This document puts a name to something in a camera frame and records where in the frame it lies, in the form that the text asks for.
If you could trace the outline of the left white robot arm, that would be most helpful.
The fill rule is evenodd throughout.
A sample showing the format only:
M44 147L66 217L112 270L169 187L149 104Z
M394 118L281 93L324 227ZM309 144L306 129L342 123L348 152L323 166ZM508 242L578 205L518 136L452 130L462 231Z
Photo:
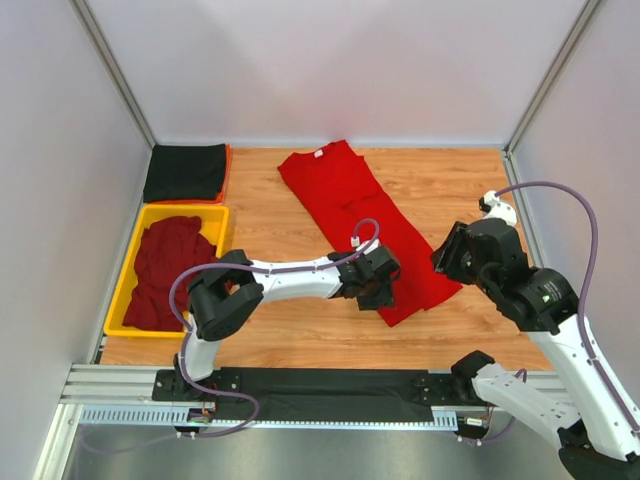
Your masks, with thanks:
M299 298L354 299L361 311L395 305L401 265L377 240L313 260L270 263L232 250L192 267L173 282L169 306L185 327L177 354L182 378L201 382L214 372L221 342L236 334L261 305Z

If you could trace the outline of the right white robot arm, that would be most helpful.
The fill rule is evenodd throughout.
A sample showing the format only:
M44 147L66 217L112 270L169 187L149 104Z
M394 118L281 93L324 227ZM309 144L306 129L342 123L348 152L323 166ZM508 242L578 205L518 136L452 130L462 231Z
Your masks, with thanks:
M432 263L448 279L477 286L513 321L553 366L571 402L516 379L479 350L452 366L460 386L543 437L573 478L638 478L639 435L601 377L608 367L589 355L597 347L581 337L590 328L578 319L568 280L530 265L516 229L498 218L455 223Z

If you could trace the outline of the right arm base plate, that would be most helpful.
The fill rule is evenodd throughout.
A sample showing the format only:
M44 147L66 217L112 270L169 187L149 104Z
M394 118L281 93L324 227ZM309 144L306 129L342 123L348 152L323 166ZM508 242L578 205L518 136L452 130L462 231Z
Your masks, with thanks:
M451 373L421 372L411 386L418 391L419 400L429 406L483 406L471 381Z

